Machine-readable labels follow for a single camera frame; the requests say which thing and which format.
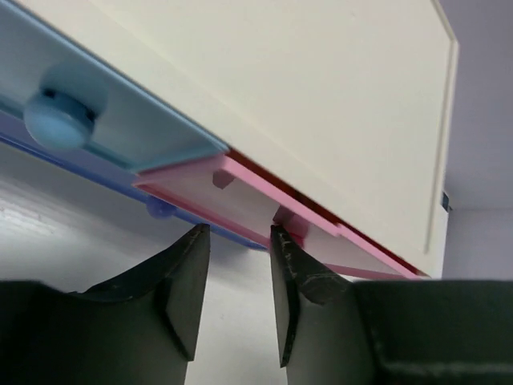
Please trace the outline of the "pink drawer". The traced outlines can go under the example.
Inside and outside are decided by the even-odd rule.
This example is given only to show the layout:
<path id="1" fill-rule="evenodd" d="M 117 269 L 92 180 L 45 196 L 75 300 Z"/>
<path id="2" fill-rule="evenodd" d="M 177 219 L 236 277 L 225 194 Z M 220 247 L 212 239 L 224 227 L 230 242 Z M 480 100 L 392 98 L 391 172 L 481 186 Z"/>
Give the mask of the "pink drawer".
<path id="1" fill-rule="evenodd" d="M 339 274 L 425 276 L 225 155 L 140 172 L 134 186 L 266 248 L 272 225 L 283 225 L 305 252 Z"/>

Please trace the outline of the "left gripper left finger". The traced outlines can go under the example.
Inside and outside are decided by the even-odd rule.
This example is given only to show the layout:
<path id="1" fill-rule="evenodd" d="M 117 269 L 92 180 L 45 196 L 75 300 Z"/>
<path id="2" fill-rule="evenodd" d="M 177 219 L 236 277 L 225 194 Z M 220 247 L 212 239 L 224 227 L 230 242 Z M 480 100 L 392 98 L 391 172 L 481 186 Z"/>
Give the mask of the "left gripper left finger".
<path id="1" fill-rule="evenodd" d="M 4 384 L 182 384 L 195 358 L 210 259 L 197 225 L 85 292 L 1 284 Z"/>

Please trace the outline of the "light blue small drawer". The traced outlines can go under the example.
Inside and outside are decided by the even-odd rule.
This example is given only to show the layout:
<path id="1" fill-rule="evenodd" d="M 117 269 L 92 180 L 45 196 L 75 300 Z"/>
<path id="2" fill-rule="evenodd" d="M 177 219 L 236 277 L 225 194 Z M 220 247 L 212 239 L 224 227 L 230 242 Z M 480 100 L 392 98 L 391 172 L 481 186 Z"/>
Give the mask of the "light blue small drawer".
<path id="1" fill-rule="evenodd" d="M 1 3 L 1 109 L 45 148 L 80 148 L 133 172 L 228 150 L 12 1 Z"/>

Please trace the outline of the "purple-blue wide drawer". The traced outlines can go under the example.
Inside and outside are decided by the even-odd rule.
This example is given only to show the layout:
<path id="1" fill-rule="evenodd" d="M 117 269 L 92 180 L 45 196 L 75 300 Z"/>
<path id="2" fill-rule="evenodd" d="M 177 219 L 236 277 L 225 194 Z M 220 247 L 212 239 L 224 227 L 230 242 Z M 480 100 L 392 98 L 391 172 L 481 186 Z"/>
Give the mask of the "purple-blue wide drawer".
<path id="1" fill-rule="evenodd" d="M 136 200 L 146 205 L 149 215 L 155 219 L 175 217 L 190 224 L 197 224 L 202 221 L 201 218 L 183 209 L 150 197 L 145 192 L 134 188 L 131 183 L 135 179 L 135 175 L 107 160 L 84 150 L 72 150 L 70 152 L 46 150 L 30 137 L 23 122 L 18 117 L 4 111 L 1 113 L 1 142 Z"/>

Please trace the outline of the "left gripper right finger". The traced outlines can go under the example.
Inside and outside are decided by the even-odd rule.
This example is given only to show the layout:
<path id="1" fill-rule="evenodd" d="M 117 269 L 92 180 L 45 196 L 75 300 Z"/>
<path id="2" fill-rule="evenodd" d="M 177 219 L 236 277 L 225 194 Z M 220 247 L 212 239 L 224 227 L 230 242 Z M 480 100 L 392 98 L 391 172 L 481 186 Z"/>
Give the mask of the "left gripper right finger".
<path id="1" fill-rule="evenodd" d="M 511 383 L 511 282 L 351 282 L 279 225 L 270 258 L 288 383 Z"/>

